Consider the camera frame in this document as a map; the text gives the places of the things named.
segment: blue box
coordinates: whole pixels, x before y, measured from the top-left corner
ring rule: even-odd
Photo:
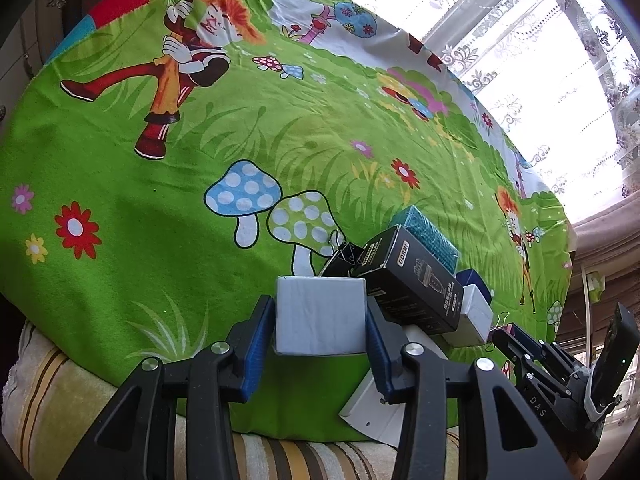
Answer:
[[[389,222],[389,227],[395,225],[404,227],[435,256],[445,269],[451,274],[456,273],[460,251],[438,231],[435,225],[429,222],[429,219],[415,205],[396,213]]]
[[[486,300],[486,302],[488,304],[491,304],[492,297],[491,297],[491,293],[489,292],[489,288],[486,286],[486,284],[480,277],[480,274],[478,274],[475,270],[473,269],[460,270],[460,272],[456,274],[456,280],[462,286],[475,285],[480,291],[480,294],[482,294],[482,296]]]

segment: striped fabric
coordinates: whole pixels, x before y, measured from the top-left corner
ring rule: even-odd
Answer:
[[[235,434],[234,444],[241,480],[382,480],[390,476],[390,471],[375,471],[358,444],[294,442],[251,434]]]
[[[2,432],[35,480],[54,480],[115,388],[70,361],[30,323],[20,338],[13,381],[4,392]],[[70,390],[82,406],[70,406]],[[176,480],[186,476],[185,426],[179,416]],[[389,480],[396,459],[394,448],[376,442],[318,444],[238,433],[233,440],[240,480]],[[458,437],[450,432],[447,480],[458,477],[457,462]]]

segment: brown curtain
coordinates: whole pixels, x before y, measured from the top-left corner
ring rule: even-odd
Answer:
[[[617,302],[640,319],[640,191],[616,205],[574,225],[577,250],[569,293],[558,329],[558,342],[574,341],[570,348],[585,348],[586,323],[581,267],[606,277],[606,289],[591,305],[593,344],[604,336]]]

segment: black product box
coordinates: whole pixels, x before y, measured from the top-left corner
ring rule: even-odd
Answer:
[[[429,335],[458,328],[462,285],[402,226],[373,237],[351,275],[364,278],[367,294],[402,325]]]

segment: cartoon boy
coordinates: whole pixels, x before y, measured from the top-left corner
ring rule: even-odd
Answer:
[[[114,70],[87,83],[69,79],[60,82],[71,97],[92,102],[125,79],[154,76],[158,89],[145,117],[146,127],[134,148],[143,158],[164,158],[167,130],[180,120],[180,105],[194,88],[213,85],[229,69],[230,59],[224,46],[242,40],[264,42],[262,34],[251,24],[251,14],[242,0],[202,0],[207,8],[197,28],[185,27],[184,19],[193,10],[192,1],[181,0],[167,7],[164,25],[172,34],[164,37],[164,57]]]
[[[522,296],[520,297],[520,304],[524,305],[524,284],[527,282],[529,295],[531,296],[531,304],[533,305],[533,313],[535,314],[536,303],[533,300],[533,286],[531,285],[531,275],[529,273],[529,255],[527,254],[525,239],[520,229],[520,210],[518,209],[518,204],[513,201],[509,192],[502,186],[498,186],[495,199],[507,220],[507,229],[511,241],[522,258]]]

